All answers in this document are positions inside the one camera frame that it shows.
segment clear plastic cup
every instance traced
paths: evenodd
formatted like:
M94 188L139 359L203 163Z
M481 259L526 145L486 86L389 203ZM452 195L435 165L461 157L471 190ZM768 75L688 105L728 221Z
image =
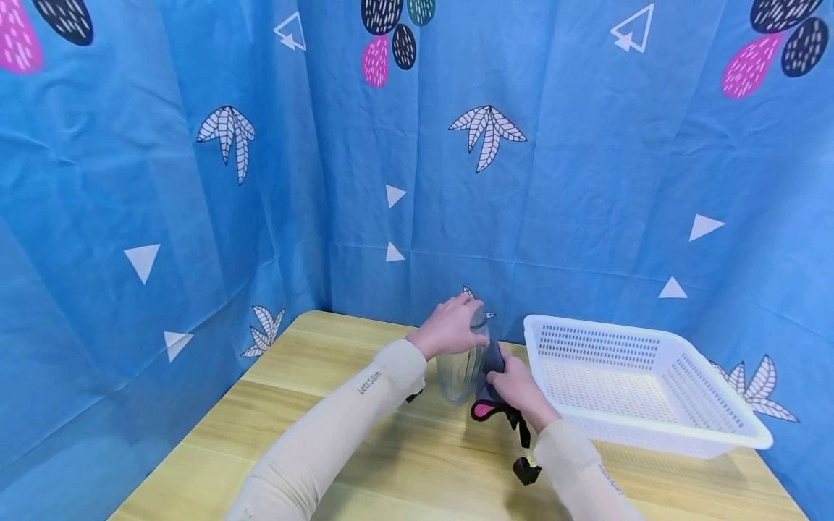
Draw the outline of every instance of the clear plastic cup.
M486 312L483 308L475 312L470 323L472 333L490 336L486 325ZM486 346L472 348L459 354L440 354L437 356L437 384L440 395L453 405L466 403L475 391L480 370L484 367Z

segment pink oval print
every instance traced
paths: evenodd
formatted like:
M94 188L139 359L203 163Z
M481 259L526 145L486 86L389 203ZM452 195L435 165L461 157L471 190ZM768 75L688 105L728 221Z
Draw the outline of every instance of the pink oval print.
M387 35L372 39L365 47L362 53L362 74L373 88L380 88L388 81Z
M10 73L36 73L43 53L22 0L0 0L0 67Z
M742 47L724 70L721 78L724 94L729 98L742 99L759 88L783 38L781 33L766 34Z

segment hand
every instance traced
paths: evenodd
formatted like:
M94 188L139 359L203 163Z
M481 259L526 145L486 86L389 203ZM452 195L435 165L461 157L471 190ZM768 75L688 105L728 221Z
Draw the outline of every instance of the hand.
M483 302L470 300L466 293L461 293L438 304L429 319L405 339L414 344L426 360L438 354L463 353L474 346L485 346L490 339L470 331L472 316L482 307Z
M498 394L509 405L519 409L537 433L560 419L561 415L536 385L524 361L504 348L501 348L501 357L504 359L504 372L493 371L486 375L486 381L495 386Z

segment black spotted shape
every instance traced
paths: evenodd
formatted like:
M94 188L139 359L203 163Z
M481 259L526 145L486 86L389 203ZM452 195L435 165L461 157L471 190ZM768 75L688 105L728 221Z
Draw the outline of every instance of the black spotted shape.
M390 33L402 13L403 0L362 0L362 23L375 36Z
M819 18L808 18L782 49L782 72L789 78L805 76L820 62L827 45L826 23Z
M404 71L409 70L417 61L417 42L409 26L402 23L394 30L394 42L391 44L394 61Z
M32 0L43 21L58 35L82 47L93 43L93 20L84 0Z
M781 33L805 20L822 0L753 0L750 25L759 33Z

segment white triangle outline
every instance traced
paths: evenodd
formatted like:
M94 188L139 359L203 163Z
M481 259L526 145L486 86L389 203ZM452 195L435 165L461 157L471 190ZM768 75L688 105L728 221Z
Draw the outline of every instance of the white triangle outline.
M296 18L299 20L299 32L301 33L301 40L304 42L304 44L296 42L295 38L293 38L292 33L284 34L284 33L281 32L281 29L286 27L288 23L291 23ZM283 22L281 22L277 26L275 26L275 29L273 29L273 32L275 32L275 34L279 35L281 37L281 43L286 45L290 49L292 49L292 50L301 49L302 51L307 50L307 39L304 38L304 26L301 24L301 15L299 14L298 11L289 15L286 20L284 20Z
M148 282L158 252L159 244L149 244L148 246L124 250L124 254L128 256L128 260L133 265L133 269L136 270L142 284Z
M683 290L681 285L677 282L674 277L669 277L669 281L666 283L666 286L663 287L661 290L661 294L657 296L658 298L689 298L689 295Z
M190 333L174 333L172 331L163 332L165 335L165 347L168 348L168 361L173 362L185 345L191 342L194 335Z
M637 18L641 17L643 13L649 13L648 18L646 19L646 28L643 29L643 39L640 45L635 45L634 41L631 39L632 33L623 34L620 32L625 25L634 22ZM651 28L651 17L655 13L655 4L650 3L649 5L642 8L637 13L632 14L622 22L618 23L613 29L611 29L611 35L617 37L617 41L614 44L621 48L622 50L629 52L630 49L636 50L638 53L643 53L646 50L646 42L649 41L649 29Z
M385 194L388 196L388 208L392 208L403 196L405 190L400 190L397 187L392 187L389 184L385 185Z
M397 261L405 260L403 254L399 252L397 248L394 247L392 243L388 243L388 251L385 253L385 262L386 263L395 263Z
M692 242L697 238L701 238L708 233L715 232L718 228L724 226L726 223L708 218L706 215L699 213L695 214L695 220L692 221L692 230L689 232L689 241Z

